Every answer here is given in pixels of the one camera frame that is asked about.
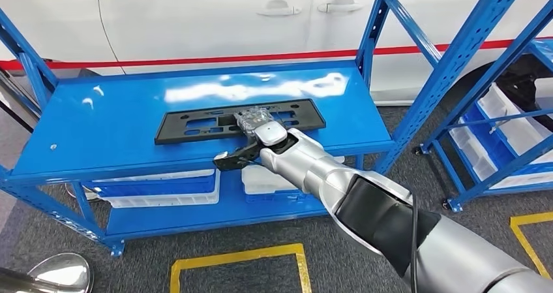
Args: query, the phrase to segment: red tape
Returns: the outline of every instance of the red tape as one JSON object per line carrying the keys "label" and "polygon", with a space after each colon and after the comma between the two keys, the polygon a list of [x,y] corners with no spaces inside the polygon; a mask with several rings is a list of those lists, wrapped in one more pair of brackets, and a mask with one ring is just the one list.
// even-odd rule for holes
{"label": "red tape", "polygon": [[[506,48],[513,40],[491,40],[484,42],[480,49],[488,50],[494,48]],[[436,48],[444,52],[449,44],[437,44]],[[416,46],[401,47],[383,47],[374,50],[375,55],[396,55],[396,54],[416,54],[421,51]],[[107,68],[107,67],[140,67],[140,66],[158,66],[158,65],[187,65],[196,63],[236,63],[243,61],[271,61],[271,60],[290,60],[290,59],[317,59],[317,58],[336,58],[353,57],[357,50],[329,50],[324,52],[304,52],[287,54],[267,54],[267,55],[244,55],[229,57],[205,57],[205,58],[182,58],[182,59],[159,59],[159,60],[135,60],[135,61],[84,61],[84,62],[65,62],[50,61],[46,64],[52,69],[80,69],[80,68]],[[0,68],[4,70],[21,70],[22,66],[17,60],[0,61]]]}

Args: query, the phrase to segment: white car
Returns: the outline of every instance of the white car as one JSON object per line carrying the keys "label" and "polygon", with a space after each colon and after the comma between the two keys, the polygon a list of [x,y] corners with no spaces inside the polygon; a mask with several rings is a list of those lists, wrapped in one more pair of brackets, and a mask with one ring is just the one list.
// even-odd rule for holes
{"label": "white car", "polygon": [[[477,0],[400,0],[435,44],[451,42]],[[516,0],[463,74],[494,61],[547,0]],[[351,59],[373,0],[0,0],[56,67],[99,74]],[[553,36],[553,24],[540,34]],[[430,65],[390,15],[374,58],[380,105],[409,104]],[[0,67],[14,58],[0,48]]]}

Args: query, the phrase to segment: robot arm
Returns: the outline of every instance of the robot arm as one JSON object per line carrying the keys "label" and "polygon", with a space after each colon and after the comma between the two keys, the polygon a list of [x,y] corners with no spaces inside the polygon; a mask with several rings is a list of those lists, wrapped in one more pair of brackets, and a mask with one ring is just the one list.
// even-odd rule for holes
{"label": "robot arm", "polygon": [[[409,190],[375,172],[336,162],[315,140],[276,121],[252,131],[267,169],[316,196],[348,239],[386,257],[399,276],[411,282]],[[225,157],[216,158],[215,164],[220,167],[217,159]],[[447,217],[420,210],[417,218],[419,292],[553,292],[553,281]]]}

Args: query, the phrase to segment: black plastic bracket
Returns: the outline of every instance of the black plastic bracket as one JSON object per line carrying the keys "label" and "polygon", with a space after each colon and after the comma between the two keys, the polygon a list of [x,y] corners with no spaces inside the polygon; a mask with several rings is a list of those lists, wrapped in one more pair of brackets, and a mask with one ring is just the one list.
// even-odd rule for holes
{"label": "black plastic bracket", "polygon": [[265,107],[286,128],[312,130],[326,127],[326,122],[311,99],[287,100],[239,106],[186,110],[165,113],[155,144],[174,144],[243,135],[234,113],[252,107]]}

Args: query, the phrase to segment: yellow tape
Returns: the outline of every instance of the yellow tape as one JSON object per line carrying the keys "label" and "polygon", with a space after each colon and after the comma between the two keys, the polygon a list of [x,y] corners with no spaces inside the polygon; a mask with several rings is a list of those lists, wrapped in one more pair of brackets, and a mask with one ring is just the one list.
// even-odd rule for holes
{"label": "yellow tape", "polygon": [[524,236],[520,229],[520,226],[523,224],[544,223],[547,221],[553,221],[553,211],[549,213],[535,213],[533,215],[511,217],[511,230],[522,245],[522,248],[526,251],[530,259],[532,259],[532,262],[535,264],[539,274],[542,277],[551,279],[549,272],[547,272],[547,269],[545,269],[545,266],[534,251],[534,248],[532,248],[530,242],[526,239],[526,236]]}
{"label": "yellow tape", "polygon": [[301,243],[266,247],[264,249],[253,249],[251,251],[243,251],[229,254],[179,259],[175,261],[175,263],[171,267],[169,292],[180,293],[180,276],[182,270],[231,264],[233,262],[245,262],[258,258],[283,256],[289,254],[295,254],[297,260],[297,269],[299,270],[301,292],[311,293],[311,282],[309,280],[309,273],[307,272],[307,261],[305,260],[305,252]]}

